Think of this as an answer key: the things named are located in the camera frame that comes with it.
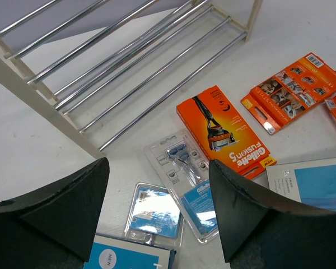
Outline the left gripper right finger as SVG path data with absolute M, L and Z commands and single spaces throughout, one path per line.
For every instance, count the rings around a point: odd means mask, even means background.
M 219 160 L 209 182 L 231 268 L 336 268 L 336 212 L 283 197 Z

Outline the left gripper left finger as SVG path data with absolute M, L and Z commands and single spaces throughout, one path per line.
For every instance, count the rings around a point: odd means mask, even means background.
M 100 158 L 62 179 L 0 202 L 0 268 L 83 268 L 109 180 Z

